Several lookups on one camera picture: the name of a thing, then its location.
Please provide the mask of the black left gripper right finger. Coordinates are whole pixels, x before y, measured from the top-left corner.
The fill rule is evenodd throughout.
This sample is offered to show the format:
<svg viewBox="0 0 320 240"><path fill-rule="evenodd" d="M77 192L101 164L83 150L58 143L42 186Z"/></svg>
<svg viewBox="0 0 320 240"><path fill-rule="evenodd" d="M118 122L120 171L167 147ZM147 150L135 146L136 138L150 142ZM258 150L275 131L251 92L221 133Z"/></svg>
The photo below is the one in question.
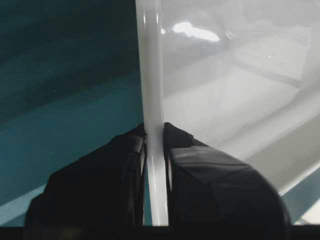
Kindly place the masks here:
<svg viewBox="0 0 320 240"><path fill-rule="evenodd" d="M171 227L228 239L289 239L281 197L251 165L168 122L163 150Z"/></svg>

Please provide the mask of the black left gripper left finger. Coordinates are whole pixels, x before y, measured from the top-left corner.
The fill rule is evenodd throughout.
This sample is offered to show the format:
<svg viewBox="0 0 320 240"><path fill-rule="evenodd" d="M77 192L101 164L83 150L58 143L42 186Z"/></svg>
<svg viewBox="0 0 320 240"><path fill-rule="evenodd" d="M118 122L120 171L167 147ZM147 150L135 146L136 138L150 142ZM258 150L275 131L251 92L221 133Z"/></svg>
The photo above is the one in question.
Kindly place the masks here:
<svg viewBox="0 0 320 240"><path fill-rule="evenodd" d="M24 239L95 240L142 226L146 136L139 124L51 174L29 204Z"/></svg>

